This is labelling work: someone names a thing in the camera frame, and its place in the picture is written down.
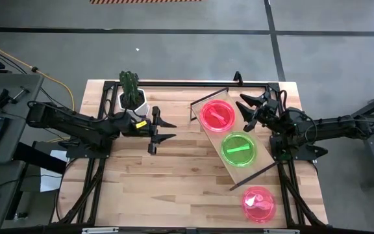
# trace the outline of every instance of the yellow tag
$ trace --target yellow tag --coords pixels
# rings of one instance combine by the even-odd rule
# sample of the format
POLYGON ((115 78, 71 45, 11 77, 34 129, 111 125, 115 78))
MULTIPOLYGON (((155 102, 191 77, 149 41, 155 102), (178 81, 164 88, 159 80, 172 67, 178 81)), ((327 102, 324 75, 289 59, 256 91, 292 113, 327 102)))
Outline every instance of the yellow tag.
POLYGON ((145 125, 147 125, 147 122, 144 120, 144 121, 142 121, 142 122, 140 122, 140 123, 137 123, 137 124, 135 125, 135 127, 138 129, 138 128, 143 127, 143 126, 145 126, 145 125))

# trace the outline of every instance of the concrete floor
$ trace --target concrete floor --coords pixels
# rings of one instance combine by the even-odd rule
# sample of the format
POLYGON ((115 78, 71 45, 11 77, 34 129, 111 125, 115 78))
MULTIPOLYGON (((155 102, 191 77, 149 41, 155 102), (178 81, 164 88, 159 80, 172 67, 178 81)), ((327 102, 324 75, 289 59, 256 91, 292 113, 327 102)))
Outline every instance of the concrete floor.
MULTIPOLYGON (((374 31, 374 0, 271 0, 277 30, 374 31)), ((0 25, 121 29, 267 30, 263 0, 201 3, 90 5, 81 0, 0 0, 0 25)), ((351 114, 374 97, 374 37, 279 36, 285 78, 296 81, 313 118, 351 114)), ((205 34, 0 33, 0 48, 67 84, 81 104, 87 79, 117 79, 121 70, 145 79, 278 81, 269 36, 205 34)), ((70 103, 67 92, 44 88, 70 103)), ((25 130, 22 141, 55 136, 25 130)), ((374 231, 374 190, 360 183, 374 165, 359 140, 319 142, 319 180, 329 222, 374 231)))

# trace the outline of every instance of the plant pot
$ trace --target plant pot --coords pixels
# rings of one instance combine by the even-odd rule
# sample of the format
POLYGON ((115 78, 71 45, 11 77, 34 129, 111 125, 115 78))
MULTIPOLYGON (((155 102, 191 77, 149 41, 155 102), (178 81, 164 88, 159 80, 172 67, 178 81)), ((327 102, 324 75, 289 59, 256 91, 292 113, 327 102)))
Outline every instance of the plant pot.
MULTIPOLYGON (((140 121, 141 117, 140 116, 146 116, 148 115, 149 112, 149 105, 147 103, 147 97, 145 96, 145 91, 141 88, 138 89, 138 91, 142 92, 143 95, 143 103, 137 107, 135 110, 130 110, 127 109, 127 114, 130 114, 134 119, 140 121)), ((122 107, 122 102, 121 102, 121 96, 123 95, 123 92, 119 94, 118 96, 118 103, 119 103, 119 111, 124 112, 125 108, 122 107)))

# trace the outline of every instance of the wooden table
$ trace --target wooden table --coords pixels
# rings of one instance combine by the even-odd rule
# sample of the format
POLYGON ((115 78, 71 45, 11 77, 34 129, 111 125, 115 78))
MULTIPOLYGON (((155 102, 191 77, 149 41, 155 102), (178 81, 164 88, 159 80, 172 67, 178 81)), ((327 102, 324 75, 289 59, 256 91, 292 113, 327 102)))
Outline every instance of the wooden table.
MULTIPOLYGON (((88 80, 81 113, 97 116, 105 80, 88 80)), ((301 109, 297 85, 280 82, 288 92, 287 106, 301 109)), ((163 142, 157 155, 147 152, 148 138, 118 138, 106 161, 97 210, 97 226, 153 226, 206 228, 285 228, 284 208, 277 168, 230 192, 233 181, 198 121, 190 122, 190 103, 220 88, 141 87, 150 106, 161 109, 161 117, 176 129, 160 128, 160 133, 177 134, 163 142), (266 224, 256 224, 242 213, 243 192, 260 185, 269 189, 277 202, 277 213, 266 224)), ((229 94, 259 96, 263 88, 230 88, 229 94)), ((260 123, 255 131, 269 150, 271 131, 260 123)), ((88 160, 73 163, 64 176, 59 211, 65 213, 81 195, 88 160)), ((327 223, 323 198, 314 167, 295 162, 299 190, 318 218, 327 223)), ((293 199, 292 213, 297 220, 293 199)))

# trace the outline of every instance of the potted plant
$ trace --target potted plant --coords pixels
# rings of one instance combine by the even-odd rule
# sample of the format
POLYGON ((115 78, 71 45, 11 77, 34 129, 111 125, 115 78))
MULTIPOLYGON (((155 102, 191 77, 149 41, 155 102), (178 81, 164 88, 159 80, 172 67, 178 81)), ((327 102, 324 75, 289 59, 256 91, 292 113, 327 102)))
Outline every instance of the potted plant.
POLYGON ((149 112, 145 91, 138 88, 138 75, 130 71, 121 71, 119 81, 123 92, 119 94, 119 109, 129 113, 136 120, 141 120, 149 112))

